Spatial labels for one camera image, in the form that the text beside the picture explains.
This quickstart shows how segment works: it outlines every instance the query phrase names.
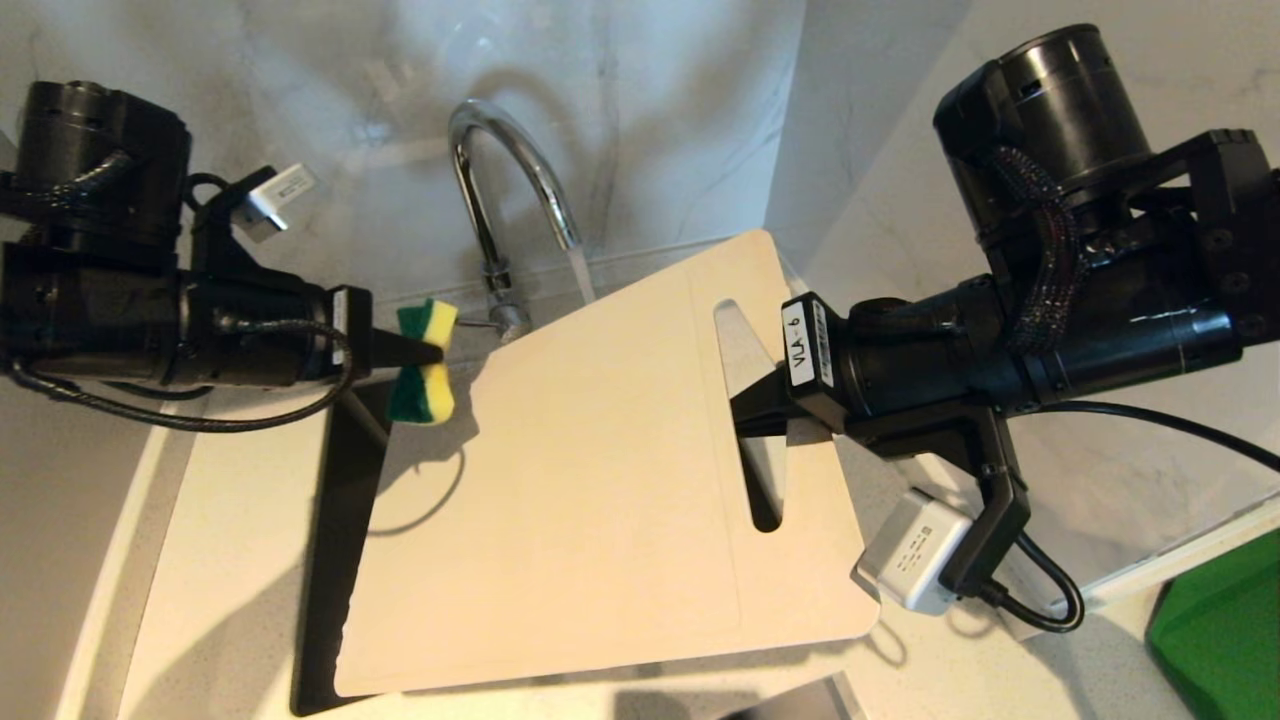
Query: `faucet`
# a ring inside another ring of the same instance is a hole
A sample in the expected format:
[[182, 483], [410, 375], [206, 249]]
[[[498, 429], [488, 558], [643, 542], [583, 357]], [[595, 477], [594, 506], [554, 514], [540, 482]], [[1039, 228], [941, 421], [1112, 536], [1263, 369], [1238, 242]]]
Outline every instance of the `faucet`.
[[564, 204], [564, 190], [547, 159], [538, 151], [529, 133], [502, 108], [486, 100], [470, 99], [453, 110], [449, 118], [449, 146], [453, 149], [453, 172], [462, 188], [462, 200], [471, 217], [476, 241], [484, 254], [484, 282], [489, 291], [489, 319], [498, 327], [503, 343], [522, 337], [532, 329], [529, 313], [520, 305], [511, 283], [511, 264], [498, 250], [493, 227], [476, 188], [475, 170], [467, 155], [467, 137], [474, 129], [483, 129], [511, 152], [538, 193], [538, 201], [547, 213], [556, 234], [556, 243], [568, 252], [579, 247], [577, 224]]

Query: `marble wall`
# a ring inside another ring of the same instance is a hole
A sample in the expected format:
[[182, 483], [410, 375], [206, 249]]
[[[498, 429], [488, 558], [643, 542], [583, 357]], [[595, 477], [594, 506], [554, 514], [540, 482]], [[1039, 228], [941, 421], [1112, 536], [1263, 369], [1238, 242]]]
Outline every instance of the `marble wall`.
[[[303, 161], [324, 202], [253, 254], [394, 301], [479, 281], [445, 141], [468, 96], [534, 136], [598, 261], [759, 227], [803, 15], [799, 0], [8, 0], [0, 128], [28, 82], [84, 78], [177, 111], [193, 170]], [[477, 154], [517, 274], [564, 266], [513, 163], [490, 141]], [[526, 288], [572, 287], [552, 278]]]
[[[984, 60], [1078, 22], [1102, 28], [1153, 149], [1213, 127], [1248, 127], [1280, 164], [1274, 0], [1171, 0], [1158, 13], [1096, 0], [812, 0], [765, 223], [810, 287], [847, 307], [886, 295], [923, 297], [986, 272], [933, 110]], [[1280, 448], [1275, 346], [1102, 398]], [[1011, 428], [1032, 488], [1033, 536], [1082, 583], [1280, 491], [1280, 478], [1248, 460], [1130, 420], [1051, 415]], [[851, 478], [855, 503], [887, 510], [868, 496], [920, 479], [900, 465], [908, 477], [899, 483]], [[1010, 565], [1047, 593], [1019, 555]]]

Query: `white countertop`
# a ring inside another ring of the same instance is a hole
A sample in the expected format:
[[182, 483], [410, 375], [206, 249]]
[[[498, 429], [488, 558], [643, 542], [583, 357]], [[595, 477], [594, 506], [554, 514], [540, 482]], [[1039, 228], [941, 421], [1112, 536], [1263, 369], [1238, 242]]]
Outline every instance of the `white countertop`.
[[[262, 415], [268, 406], [215, 411]], [[325, 419], [201, 436], [169, 523], [120, 719], [291, 717], [303, 551]], [[856, 642], [663, 662], [570, 676], [389, 694], [321, 717], [719, 717], [847, 673], [873, 719], [1189, 717], [1142, 647], [1153, 594], [1091, 616], [1069, 637], [1014, 641], [987, 612], [928, 618], [886, 605]]]

